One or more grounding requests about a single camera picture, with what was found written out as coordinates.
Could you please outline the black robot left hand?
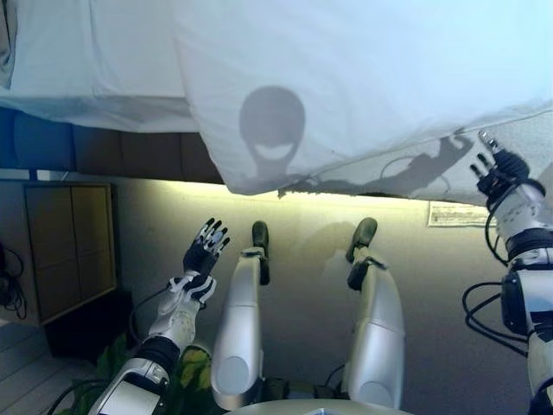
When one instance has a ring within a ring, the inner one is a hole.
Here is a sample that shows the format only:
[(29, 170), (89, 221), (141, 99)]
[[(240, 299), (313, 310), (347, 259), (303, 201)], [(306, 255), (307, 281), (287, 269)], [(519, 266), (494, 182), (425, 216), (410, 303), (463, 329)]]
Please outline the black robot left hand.
[(183, 271), (195, 271), (200, 275), (210, 274), (231, 240), (227, 233), (228, 228), (223, 226), (222, 220), (210, 218), (205, 222), (185, 252), (182, 260)]

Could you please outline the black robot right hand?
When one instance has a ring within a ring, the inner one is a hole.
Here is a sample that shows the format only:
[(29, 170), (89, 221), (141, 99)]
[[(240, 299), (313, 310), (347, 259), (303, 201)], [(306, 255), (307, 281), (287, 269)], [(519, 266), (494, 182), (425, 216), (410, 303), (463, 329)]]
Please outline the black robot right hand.
[(490, 205), (513, 184), (527, 179), (530, 168), (521, 156), (509, 151), (489, 131), (480, 130), (478, 139), (487, 149), (492, 161), (479, 152), (477, 160), (480, 163), (472, 163), (470, 169), (477, 178), (477, 189), (486, 197), (486, 204)]

